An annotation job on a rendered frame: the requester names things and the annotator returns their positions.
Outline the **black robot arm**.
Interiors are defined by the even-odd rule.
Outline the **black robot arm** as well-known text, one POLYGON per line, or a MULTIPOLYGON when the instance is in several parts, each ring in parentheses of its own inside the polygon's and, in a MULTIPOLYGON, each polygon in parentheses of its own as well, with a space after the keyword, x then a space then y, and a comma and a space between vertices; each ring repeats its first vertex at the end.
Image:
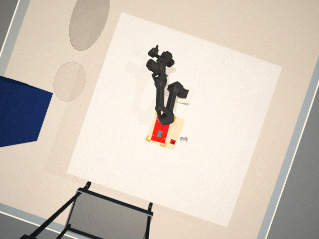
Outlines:
MULTIPOLYGON (((172 54, 169 51, 164 51, 160 55, 160 59, 162 62, 166 64, 173 58, 172 54)), ((176 81, 170 85, 168 85, 167 90, 169 91, 169 97, 167 100, 166 107, 164 106, 164 88, 167 83, 167 74, 165 74, 165 65, 159 64, 153 59, 149 59, 146 63, 146 67, 148 70, 152 71, 152 78, 155 83, 156 91, 156 107, 155 110, 157 112, 157 117, 162 125, 171 124, 174 122, 174 114, 173 108, 175 104, 176 96, 179 98, 187 97, 189 90, 183 88, 183 85, 176 81), (158 76, 157 76, 158 75, 158 76), (157 76, 157 77, 156 77, 157 76), (161 111, 163 114, 161 115, 161 111)))

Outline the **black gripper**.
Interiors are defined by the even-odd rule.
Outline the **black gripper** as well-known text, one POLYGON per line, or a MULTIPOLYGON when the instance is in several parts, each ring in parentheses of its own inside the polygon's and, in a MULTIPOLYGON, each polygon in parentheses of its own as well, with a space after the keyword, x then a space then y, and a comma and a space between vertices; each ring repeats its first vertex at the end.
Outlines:
POLYGON ((158 52, 159 52, 159 50, 158 50, 158 45, 157 45, 155 48, 153 47, 148 52, 148 55, 151 56, 152 58, 156 57, 157 58, 157 60, 156 60, 157 63, 163 64, 163 65, 165 65, 165 67, 166 66, 171 67, 172 65, 174 65, 174 60, 173 59, 171 59, 167 64, 165 62, 162 62, 161 59, 160 59, 160 55, 158 55, 158 52))

